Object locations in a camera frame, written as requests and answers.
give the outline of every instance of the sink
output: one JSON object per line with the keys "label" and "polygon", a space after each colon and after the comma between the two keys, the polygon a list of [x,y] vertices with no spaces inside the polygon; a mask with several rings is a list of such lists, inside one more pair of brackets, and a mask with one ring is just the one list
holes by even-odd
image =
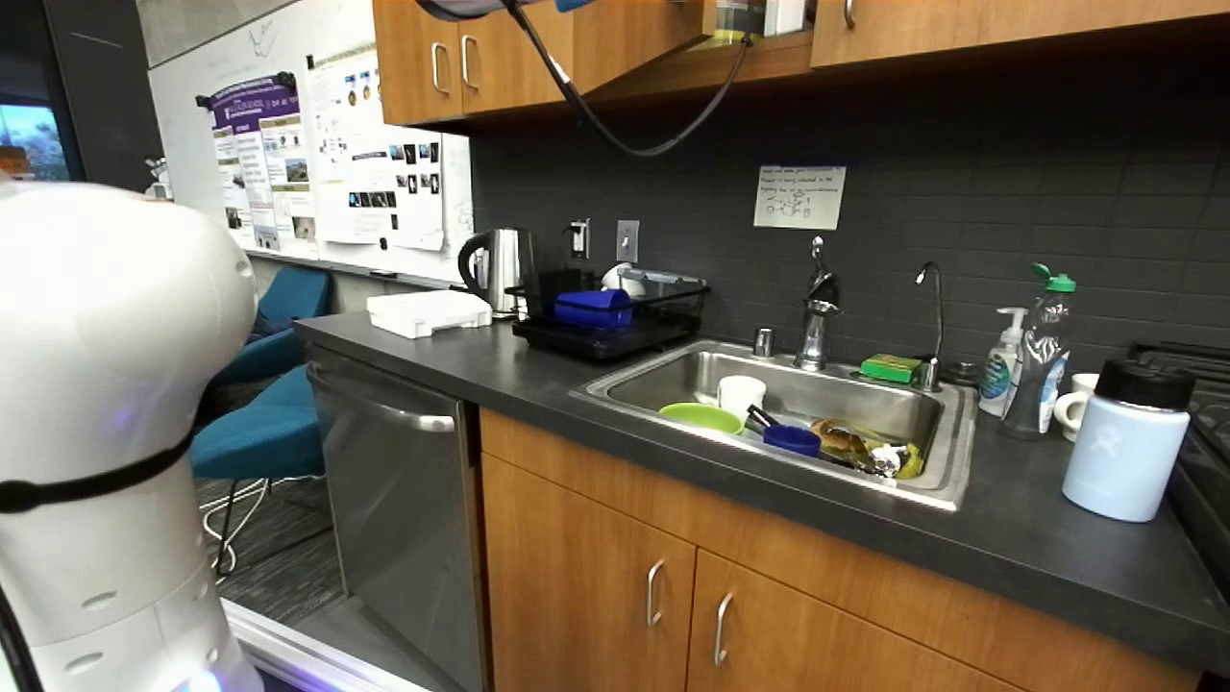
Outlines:
{"label": "sink", "polygon": [[[655,416],[664,402],[681,401],[714,401],[721,376],[758,376],[770,383],[766,408],[781,424],[814,420],[844,424],[854,430],[876,430],[899,443],[913,443],[927,457],[921,478],[887,480],[878,471],[859,471],[828,457],[803,457],[781,447],[766,447],[758,435],[717,435]],[[581,388],[585,401],[655,424],[664,430],[682,430],[712,437],[717,447],[739,447],[750,457],[750,471],[759,471],[781,485],[800,485],[821,490],[821,480],[844,480],[878,496],[958,510],[967,485],[967,448],[975,430],[975,396],[972,388],[918,393],[899,383],[876,383],[854,376],[854,369],[803,371],[796,366],[758,356],[750,344],[735,342],[686,342],[681,348],[635,361],[611,376],[599,376]]]}

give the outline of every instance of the dish soap bottle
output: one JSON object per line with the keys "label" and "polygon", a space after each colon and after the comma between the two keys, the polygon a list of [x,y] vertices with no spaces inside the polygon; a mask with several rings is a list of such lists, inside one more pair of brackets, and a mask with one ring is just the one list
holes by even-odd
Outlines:
{"label": "dish soap bottle", "polygon": [[1007,314],[1007,331],[998,335],[998,342],[989,348],[989,371],[983,371],[983,388],[980,388],[980,408],[995,420],[1007,416],[1010,396],[1021,379],[1021,321],[1026,321],[1026,307],[998,307],[998,314]]}
{"label": "dish soap bottle", "polygon": [[1046,435],[1048,430],[1048,410],[1051,410],[1051,401],[1058,401],[1058,388],[1064,379],[1064,369],[1067,369],[1067,348],[1071,348],[1071,293],[1076,293],[1076,282],[1067,274],[1048,274],[1048,264],[1035,264],[1036,275],[1046,282],[1036,299],[1035,299],[1035,311],[1031,311],[1031,321],[1026,321],[1026,335],[1021,335],[1021,379],[1010,396],[1010,408],[1007,408],[1007,430],[1014,435]]}

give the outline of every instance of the white robot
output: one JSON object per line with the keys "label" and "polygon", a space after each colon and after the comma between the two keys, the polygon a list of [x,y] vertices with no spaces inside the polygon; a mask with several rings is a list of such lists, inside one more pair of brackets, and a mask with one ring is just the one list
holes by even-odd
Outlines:
{"label": "white robot", "polygon": [[0,179],[0,321],[0,689],[256,692],[183,461],[245,252],[176,202]]}

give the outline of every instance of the countertop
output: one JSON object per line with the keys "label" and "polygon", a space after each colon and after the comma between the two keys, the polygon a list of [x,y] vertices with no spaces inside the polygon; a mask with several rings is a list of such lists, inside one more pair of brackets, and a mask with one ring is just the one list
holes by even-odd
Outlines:
{"label": "countertop", "polygon": [[1014,603],[1101,631],[1188,670],[1230,676],[1230,603],[1167,507],[1151,522],[1099,520],[1062,496],[1067,443],[1010,437],[980,416],[962,510],[931,510],[840,480],[786,488],[740,448],[662,430],[577,396],[611,371],[530,348],[512,326],[398,339],[366,311],[298,321],[310,348],[344,353],[421,388],[690,480],[750,507],[927,563]]}

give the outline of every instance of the dishwasher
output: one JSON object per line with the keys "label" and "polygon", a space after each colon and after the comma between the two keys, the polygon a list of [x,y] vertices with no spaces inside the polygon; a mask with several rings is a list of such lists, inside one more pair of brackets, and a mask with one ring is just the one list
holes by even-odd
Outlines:
{"label": "dishwasher", "polygon": [[342,592],[449,689],[489,689],[475,437],[459,401],[310,348]]}

